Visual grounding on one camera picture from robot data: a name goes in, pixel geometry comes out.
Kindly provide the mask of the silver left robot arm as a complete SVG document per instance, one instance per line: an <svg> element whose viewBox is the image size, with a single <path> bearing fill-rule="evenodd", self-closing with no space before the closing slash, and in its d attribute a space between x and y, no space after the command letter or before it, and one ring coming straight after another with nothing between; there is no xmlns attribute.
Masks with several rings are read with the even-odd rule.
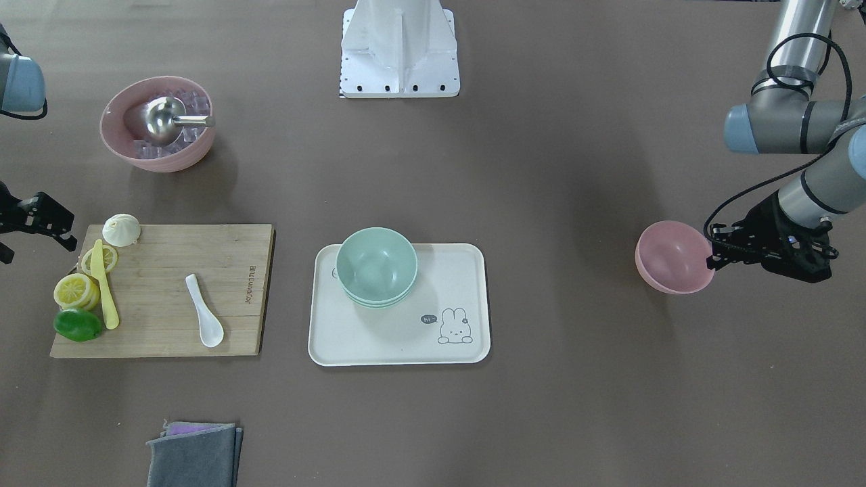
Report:
<svg viewBox="0 0 866 487"><path fill-rule="evenodd" d="M783 1L748 103L731 108L724 138L733 152L806 154L783 185L732 225L706 219L706 266L758 263L807 283L831 277L834 221L864 204L864 101L832 38L836 1Z"/></svg>

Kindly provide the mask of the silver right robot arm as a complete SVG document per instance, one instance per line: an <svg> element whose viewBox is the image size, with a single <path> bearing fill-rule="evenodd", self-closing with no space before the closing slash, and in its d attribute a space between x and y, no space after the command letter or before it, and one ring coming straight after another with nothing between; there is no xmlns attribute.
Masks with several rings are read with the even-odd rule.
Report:
<svg viewBox="0 0 866 487"><path fill-rule="evenodd" d="M1 27L1 114L10 119L35 121L47 116L45 79L40 65L22 55L8 31ZM77 247L71 235L74 213L46 194L17 198L1 184L1 233L48 235L68 252Z"/></svg>

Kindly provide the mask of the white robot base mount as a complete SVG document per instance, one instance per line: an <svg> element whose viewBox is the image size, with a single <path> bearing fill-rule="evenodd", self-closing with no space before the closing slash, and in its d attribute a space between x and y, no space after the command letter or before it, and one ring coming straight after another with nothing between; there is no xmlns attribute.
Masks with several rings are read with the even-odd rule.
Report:
<svg viewBox="0 0 866 487"><path fill-rule="evenodd" d="M459 95L455 17L439 1L359 1L341 25L341 97Z"/></svg>

